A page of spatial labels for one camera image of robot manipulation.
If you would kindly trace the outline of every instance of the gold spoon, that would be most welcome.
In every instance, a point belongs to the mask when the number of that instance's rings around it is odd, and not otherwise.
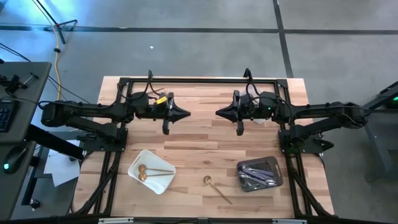
[[[155,171],[162,171],[162,172],[174,172],[172,170],[161,170],[161,169],[148,169],[144,164],[138,166],[138,171],[145,172],[145,170],[155,170]]]
[[[148,177],[157,177],[157,176],[162,176],[162,175],[173,175],[173,174],[155,174],[155,175],[147,175],[145,172],[141,172],[138,175],[138,179],[141,181],[145,181]]]
[[[204,182],[205,184],[210,184],[210,186],[212,186],[221,196],[223,196],[223,198],[224,198],[227,202],[229,202],[230,204],[232,204],[232,202],[231,202],[230,200],[228,200],[228,198],[227,198],[223,193],[221,193],[221,191],[218,190],[218,189],[216,188],[216,186],[214,186],[214,185],[211,183],[211,177],[210,177],[209,175],[207,175],[206,177],[203,178],[203,182]]]

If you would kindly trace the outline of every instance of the butcher block tabletop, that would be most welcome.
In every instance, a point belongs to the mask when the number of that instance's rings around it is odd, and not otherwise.
[[[111,104],[116,98],[120,77],[104,77],[99,103]],[[287,79],[293,105],[308,103],[304,80]],[[133,91],[142,91],[145,83],[135,83]],[[121,155],[111,215],[115,217],[212,217],[212,218],[293,218],[289,178],[277,132],[280,126],[268,120],[263,124],[244,121],[244,134],[236,135],[236,123],[215,115],[231,104],[234,90],[243,92],[246,84],[153,83],[154,89],[174,92],[177,106],[191,116],[170,125],[168,136],[162,133],[162,120],[135,119],[127,124],[126,150]],[[271,84],[256,84],[259,91],[274,92]],[[94,119],[100,123],[109,119]],[[311,119],[297,120],[308,124]],[[176,175],[161,195],[127,174],[137,155],[144,149],[176,167]],[[276,157],[284,183],[280,187],[243,192],[238,185],[236,164],[260,157]],[[82,164],[75,190],[73,209],[78,210],[94,192],[100,179],[104,153],[92,153]],[[326,211],[333,213],[325,170],[321,160],[302,154],[308,188]],[[211,186],[203,183],[206,175],[231,200],[230,205]],[[108,197],[103,192],[102,209]],[[303,197],[297,186],[300,208]]]

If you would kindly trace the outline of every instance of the concrete floor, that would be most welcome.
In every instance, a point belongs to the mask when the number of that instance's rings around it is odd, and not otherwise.
[[[272,0],[42,2],[59,22],[78,19],[79,26],[277,28]],[[279,0],[279,5],[285,29],[398,29],[395,0]],[[47,24],[30,0],[8,1],[0,22]],[[62,84],[90,102],[96,102],[104,75],[145,75],[148,69],[154,75],[240,77],[249,67],[255,77],[286,77],[278,34],[68,32],[66,37]],[[398,80],[396,35],[289,34],[286,39],[293,75],[305,79],[311,103],[362,105]],[[33,61],[54,60],[51,32],[0,30],[0,42]],[[22,60],[3,50],[0,58]],[[42,100],[55,95],[48,83]],[[40,115],[37,111],[33,122],[38,126]],[[324,158],[335,213],[397,223],[398,184],[364,180],[375,169],[365,131],[339,129],[325,136],[335,143]]]

